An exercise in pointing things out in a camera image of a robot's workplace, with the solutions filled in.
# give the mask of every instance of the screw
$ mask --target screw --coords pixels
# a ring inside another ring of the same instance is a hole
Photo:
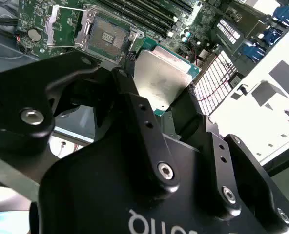
[[[241,144],[241,140],[240,140],[238,137],[233,136],[233,139],[234,139],[238,144]]]
[[[159,172],[161,173],[161,175],[167,179],[167,180],[170,180],[170,179],[173,179],[174,177],[174,172],[173,172],[173,169],[166,163],[160,163],[158,165],[158,169],[159,169]]]
[[[226,186],[222,187],[224,197],[231,203],[235,204],[236,203],[236,196],[233,194],[233,192],[227,188]]]
[[[285,222],[285,223],[289,223],[289,218],[286,215],[286,213],[284,213],[280,208],[277,209],[278,214],[280,216],[280,218]]]
[[[43,122],[44,117],[41,112],[33,109],[27,109],[22,111],[21,119],[30,125],[39,125]]]

